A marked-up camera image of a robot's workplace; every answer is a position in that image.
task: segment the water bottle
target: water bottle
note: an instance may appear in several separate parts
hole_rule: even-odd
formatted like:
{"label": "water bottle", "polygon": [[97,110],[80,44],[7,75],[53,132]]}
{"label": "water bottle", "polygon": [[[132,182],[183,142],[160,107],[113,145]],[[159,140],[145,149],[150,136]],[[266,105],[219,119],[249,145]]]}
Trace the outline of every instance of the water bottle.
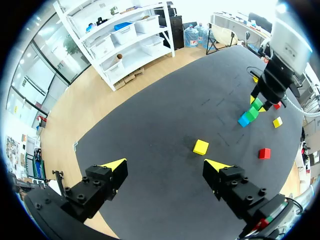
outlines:
{"label": "water bottle", "polygon": [[[209,36],[209,28],[204,29],[204,30],[203,30],[203,35],[202,35],[202,46],[203,46],[205,49],[207,49],[207,46],[208,46],[208,36]],[[212,32],[211,30],[210,30],[210,38],[211,38],[212,41],[214,41],[213,39],[214,39],[215,37],[214,37],[214,34],[213,34],[213,32]]]}
{"label": "water bottle", "polygon": [[184,45],[188,48],[196,48],[198,46],[199,32],[193,28],[190,24],[189,27],[184,30]]}
{"label": "water bottle", "polygon": [[199,26],[195,26],[194,29],[197,29],[199,34],[198,34],[198,43],[199,44],[202,44],[203,42],[203,34],[204,34],[204,30],[205,30],[205,27],[202,26],[202,23],[200,22],[199,23]]}

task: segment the black mat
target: black mat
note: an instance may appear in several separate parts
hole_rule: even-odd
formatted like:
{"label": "black mat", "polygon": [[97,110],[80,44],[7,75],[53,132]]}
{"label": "black mat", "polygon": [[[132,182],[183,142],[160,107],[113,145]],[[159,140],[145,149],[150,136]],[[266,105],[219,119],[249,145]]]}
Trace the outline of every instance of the black mat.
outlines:
{"label": "black mat", "polygon": [[[297,154],[302,116],[290,106],[272,107],[242,128],[237,120],[255,86],[248,66],[265,68],[240,46],[205,56],[134,95],[80,139],[82,174],[92,164],[127,158],[127,179],[100,209],[121,239],[235,239],[245,222],[212,194],[202,177],[205,158],[241,166],[269,198],[280,191]],[[275,129],[279,116],[283,125]],[[196,139],[209,142],[206,155],[192,152]],[[258,159],[262,148],[271,149],[271,159]]]}

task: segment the bolt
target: bolt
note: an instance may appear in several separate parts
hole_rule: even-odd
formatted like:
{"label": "bolt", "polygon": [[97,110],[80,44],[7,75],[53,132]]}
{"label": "bolt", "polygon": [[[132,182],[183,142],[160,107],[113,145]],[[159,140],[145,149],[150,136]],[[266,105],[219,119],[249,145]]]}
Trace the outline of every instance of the bolt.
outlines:
{"label": "bolt", "polygon": [[35,209],[40,210],[42,208],[42,205],[40,203],[35,203],[34,204]]}
{"label": "bolt", "polygon": [[237,181],[233,180],[233,181],[231,182],[231,186],[235,187],[235,186],[237,186],[237,185],[238,185],[238,182],[237,182]]}
{"label": "bolt", "polygon": [[266,195],[266,192],[267,192],[266,188],[261,188],[258,194],[259,194],[259,196],[262,197],[262,196]]}
{"label": "bolt", "polygon": [[89,182],[89,178],[87,176],[83,176],[82,177],[82,182],[88,183]]}
{"label": "bolt", "polygon": [[94,180],[94,181],[93,181],[93,185],[95,185],[96,187],[98,187],[98,186],[101,185],[101,183],[100,183],[99,180]]}
{"label": "bolt", "polygon": [[248,196],[245,197],[245,200],[247,201],[247,203],[251,203],[254,200],[254,197],[248,195]]}
{"label": "bolt", "polygon": [[79,194],[78,196],[76,196],[76,199],[78,199],[78,201],[83,204],[86,201],[86,196],[84,194]]}
{"label": "bolt", "polygon": [[244,178],[242,178],[242,183],[243,184],[246,184],[247,182],[249,181],[249,179],[248,179],[248,177],[244,177]]}
{"label": "bolt", "polygon": [[65,191],[65,193],[66,193],[67,195],[71,194],[71,188],[68,187],[68,186],[66,186],[66,187],[64,188],[64,191]]}

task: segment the wooden floor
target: wooden floor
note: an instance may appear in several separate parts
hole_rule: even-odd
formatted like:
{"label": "wooden floor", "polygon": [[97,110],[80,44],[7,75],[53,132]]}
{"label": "wooden floor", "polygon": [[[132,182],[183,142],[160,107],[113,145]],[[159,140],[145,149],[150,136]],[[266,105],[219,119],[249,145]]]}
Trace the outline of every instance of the wooden floor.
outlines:
{"label": "wooden floor", "polygon": [[[78,183],[82,176],[73,144],[131,96],[205,54],[202,47],[179,49],[175,51],[174,58],[168,54],[144,66],[144,75],[138,76],[115,92],[92,66],[89,67],[57,101],[41,133],[42,157],[45,160],[47,178],[55,179],[51,172],[58,170],[64,173],[64,186],[72,187]],[[297,191],[297,185],[299,175],[294,165],[281,192],[289,195],[292,191]],[[85,224],[104,234],[117,237],[99,212]]]}

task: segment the black cabinet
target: black cabinet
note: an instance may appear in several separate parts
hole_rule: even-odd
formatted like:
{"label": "black cabinet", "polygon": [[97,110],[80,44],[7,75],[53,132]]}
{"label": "black cabinet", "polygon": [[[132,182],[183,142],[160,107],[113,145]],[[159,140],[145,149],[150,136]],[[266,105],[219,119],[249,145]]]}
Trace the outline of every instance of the black cabinet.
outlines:
{"label": "black cabinet", "polygon": [[[182,25],[182,16],[171,16],[170,23],[174,50],[181,49],[184,47],[184,30]],[[160,26],[166,27],[166,19],[164,17],[159,16],[159,24]],[[163,45],[170,48],[170,44],[168,43],[168,41],[162,33],[160,33],[160,37],[164,38]]]}

